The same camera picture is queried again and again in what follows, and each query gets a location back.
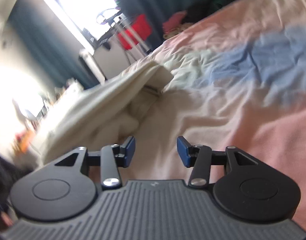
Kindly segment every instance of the wrinkled bedding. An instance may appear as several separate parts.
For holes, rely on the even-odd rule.
[[[174,75],[147,112],[128,179],[188,179],[179,135],[214,150],[236,145],[293,178],[306,230],[306,0],[238,0],[167,40],[150,60]],[[212,167],[211,180],[223,175]]]
[[[36,168],[79,146],[98,151],[115,143],[138,128],[172,78],[163,66],[150,61],[105,86],[66,95],[42,120],[27,154],[22,156],[29,156]]]

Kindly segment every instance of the white blanket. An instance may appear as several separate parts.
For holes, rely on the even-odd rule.
[[[152,61],[104,86],[66,98],[41,123],[29,154],[35,155],[40,166],[78,146],[92,151],[116,143],[138,128],[172,78],[168,70]]]

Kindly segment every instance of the bright window light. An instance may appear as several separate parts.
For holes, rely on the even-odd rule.
[[[87,29],[97,40],[110,29],[108,24],[98,24],[96,17],[106,9],[115,8],[114,0],[59,0],[59,2],[80,30]]]

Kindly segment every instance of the blue patch on bedsheet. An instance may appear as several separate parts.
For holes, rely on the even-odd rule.
[[[256,80],[260,87],[274,86],[282,92],[282,101],[292,101],[298,92],[306,91],[306,26],[266,33],[255,41],[222,52],[195,81],[194,87],[222,79],[227,80],[227,88]]]

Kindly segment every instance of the triangular cutout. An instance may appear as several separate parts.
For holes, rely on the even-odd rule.
[[[66,167],[72,167],[75,164],[75,161],[77,159],[78,153],[73,153],[67,158],[61,160],[60,162],[56,163],[55,166],[66,166]]]
[[[254,160],[251,160],[250,158],[246,157],[240,152],[234,152],[234,156],[236,158],[238,165],[240,166],[257,165],[257,163]]]

